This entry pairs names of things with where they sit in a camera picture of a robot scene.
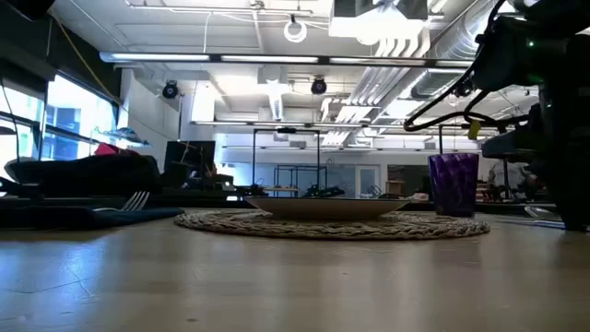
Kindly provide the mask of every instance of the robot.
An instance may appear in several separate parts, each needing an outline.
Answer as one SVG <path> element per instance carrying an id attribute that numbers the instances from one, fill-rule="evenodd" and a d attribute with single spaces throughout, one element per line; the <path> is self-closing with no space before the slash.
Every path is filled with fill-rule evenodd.
<path id="1" fill-rule="evenodd" d="M 457 116 L 497 127 L 501 134 L 484 143 L 483 156 L 531 163 L 533 173 L 548 185 L 566 230 L 585 231 L 590 225 L 584 206 L 590 191 L 590 64 L 584 58 L 590 52 L 590 36 L 579 32 L 590 26 L 590 1 L 514 0 L 524 19 L 498 16 L 504 2 L 498 1 L 488 27 L 476 39 L 473 65 L 404 127 L 418 131 Z M 528 115 L 494 120 L 471 112 L 489 93 L 510 85 L 539 86 L 539 103 Z M 413 124 L 465 87 L 480 93 L 462 112 Z M 508 132 L 508 126 L 515 129 Z"/>

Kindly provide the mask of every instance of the ceiling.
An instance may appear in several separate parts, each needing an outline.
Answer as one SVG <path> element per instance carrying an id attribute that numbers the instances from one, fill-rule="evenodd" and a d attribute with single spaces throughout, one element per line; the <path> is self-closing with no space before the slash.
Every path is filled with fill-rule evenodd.
<path id="1" fill-rule="evenodd" d="M 248 0 L 128 0 L 138 6 L 217 6 L 249 7 Z M 173 13 L 162 10 L 138 10 L 128 7 L 124 0 L 57 0 L 53 13 L 68 28 L 104 52 L 168 52 L 168 53 L 274 53 L 274 54 L 323 54 L 369 56 L 376 46 L 367 46 L 354 38 L 328 36 L 327 24 L 333 0 L 265 0 L 266 8 L 309 9 L 312 18 L 305 18 L 308 35 L 304 41 L 287 41 L 283 29 L 288 16 L 259 15 L 259 35 L 251 14 L 209 15 L 207 13 Z M 453 20 L 472 0 L 448 0 L 442 7 L 444 19 L 430 26 L 431 38 Z M 196 64 L 146 64 L 165 72 L 192 73 L 207 71 L 217 82 L 227 98 L 231 112 L 255 113 L 268 107 L 268 97 L 255 91 L 256 65 L 196 65 Z M 283 95 L 286 112 L 290 109 L 319 111 L 326 96 L 348 95 L 359 84 L 365 68 L 344 66 L 288 65 L 290 93 Z M 313 77 L 323 76 L 328 84 L 324 96 L 310 92 Z M 195 82 L 183 79 L 181 90 L 190 94 Z M 493 93 L 475 111 L 502 116 L 501 111 L 512 107 L 508 113 L 527 112 L 535 100 L 535 91 L 507 89 L 503 94 Z M 448 100 L 434 107 L 429 116 L 461 110 L 469 99 Z"/>

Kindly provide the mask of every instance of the wooden table surface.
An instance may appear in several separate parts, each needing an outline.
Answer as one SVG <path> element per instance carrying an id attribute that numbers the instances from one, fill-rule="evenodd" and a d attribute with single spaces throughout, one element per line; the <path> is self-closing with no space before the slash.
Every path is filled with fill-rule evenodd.
<path id="1" fill-rule="evenodd" d="M 322 242 L 169 219 L 0 232 L 5 332 L 588 330 L 580 233 L 492 222 L 456 240 Z"/>

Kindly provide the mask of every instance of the round placemat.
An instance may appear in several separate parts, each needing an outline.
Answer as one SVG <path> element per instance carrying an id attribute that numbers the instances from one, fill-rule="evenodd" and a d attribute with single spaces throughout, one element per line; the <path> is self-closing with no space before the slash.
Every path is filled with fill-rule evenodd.
<path id="1" fill-rule="evenodd" d="M 490 225 L 475 219 L 392 212 L 370 220 L 282 219 L 260 210 L 207 210 L 177 216 L 177 225 L 199 231 L 278 238 L 433 240 L 479 235 Z"/>

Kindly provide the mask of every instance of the white wall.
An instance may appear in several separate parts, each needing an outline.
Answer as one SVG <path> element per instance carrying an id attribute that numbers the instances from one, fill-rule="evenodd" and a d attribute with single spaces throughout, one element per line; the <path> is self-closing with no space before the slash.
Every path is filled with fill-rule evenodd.
<path id="1" fill-rule="evenodd" d="M 129 110 L 128 125 L 137 132 L 141 139 L 147 140 L 153 146 L 153 148 L 130 149 L 154 156 L 162 172 L 166 157 L 166 145 L 169 140 L 176 140 L 178 137 L 178 111 L 137 81 L 131 69 L 123 71 L 121 96 L 124 105 Z"/>

